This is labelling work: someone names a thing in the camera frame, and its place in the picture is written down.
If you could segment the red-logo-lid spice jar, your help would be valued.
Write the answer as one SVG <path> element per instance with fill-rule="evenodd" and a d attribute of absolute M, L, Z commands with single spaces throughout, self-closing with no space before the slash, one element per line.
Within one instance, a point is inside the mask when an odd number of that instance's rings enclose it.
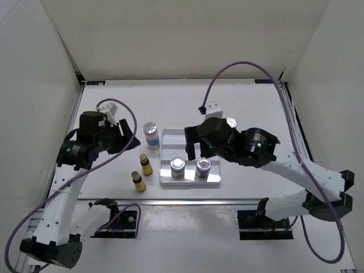
<path fill-rule="evenodd" d="M 209 176 L 212 164 L 207 158 L 199 158 L 196 162 L 195 176 L 199 179 L 206 179 Z"/>

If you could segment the silver-lid spice jar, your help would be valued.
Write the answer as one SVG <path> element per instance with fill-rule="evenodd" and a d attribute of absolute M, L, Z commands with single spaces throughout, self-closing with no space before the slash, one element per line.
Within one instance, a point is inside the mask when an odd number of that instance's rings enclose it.
<path fill-rule="evenodd" d="M 185 172 L 185 161 L 183 158 L 176 156 L 172 158 L 170 162 L 171 175 L 176 179 L 181 179 L 184 177 Z"/>

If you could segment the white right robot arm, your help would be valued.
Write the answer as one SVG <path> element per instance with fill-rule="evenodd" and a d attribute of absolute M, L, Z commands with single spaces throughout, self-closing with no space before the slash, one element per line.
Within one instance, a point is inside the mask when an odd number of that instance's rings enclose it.
<path fill-rule="evenodd" d="M 309 159 L 298 159 L 294 151 L 278 138 L 259 128 L 238 131 L 225 118 L 211 117 L 202 124 L 184 129 L 189 160 L 196 158 L 195 144 L 201 157 L 219 156 L 231 163 L 275 173 L 303 188 L 302 191 L 278 198 L 265 197 L 248 223 L 267 228 L 287 217 L 311 215 L 333 222 L 351 212 L 353 198 L 346 191 L 354 184 L 349 170 L 330 171 Z"/>

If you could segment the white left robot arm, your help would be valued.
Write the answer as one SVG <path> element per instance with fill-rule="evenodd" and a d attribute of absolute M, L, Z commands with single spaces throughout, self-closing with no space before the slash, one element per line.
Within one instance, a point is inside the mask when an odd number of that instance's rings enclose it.
<path fill-rule="evenodd" d="M 65 137 L 56 159 L 53 188 L 46 204 L 41 205 L 42 217 L 31 238 L 21 241 L 21 252 L 40 262 L 72 269 L 87 239 L 121 226 L 123 211 L 109 198 L 91 203 L 89 210 L 72 222 L 82 185 L 99 155 L 107 152 L 117 157 L 140 145 L 136 131 L 114 115 L 112 110 L 85 111 L 79 127 Z"/>

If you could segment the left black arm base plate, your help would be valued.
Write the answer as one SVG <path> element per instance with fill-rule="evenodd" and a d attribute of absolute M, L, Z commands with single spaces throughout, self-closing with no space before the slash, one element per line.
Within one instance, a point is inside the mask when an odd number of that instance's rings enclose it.
<path fill-rule="evenodd" d="M 139 233 L 141 207 L 138 204 L 126 205 L 120 208 L 113 206 L 110 220 L 95 232 L 92 238 L 106 239 L 136 239 Z"/>

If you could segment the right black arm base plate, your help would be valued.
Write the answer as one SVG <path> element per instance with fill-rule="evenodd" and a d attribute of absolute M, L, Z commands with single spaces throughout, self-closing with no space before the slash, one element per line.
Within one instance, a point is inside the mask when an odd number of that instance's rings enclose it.
<path fill-rule="evenodd" d="M 256 216 L 254 210 L 237 211 L 239 239 L 241 241 L 272 241 L 293 239 L 288 218 L 274 221 L 266 216 Z"/>

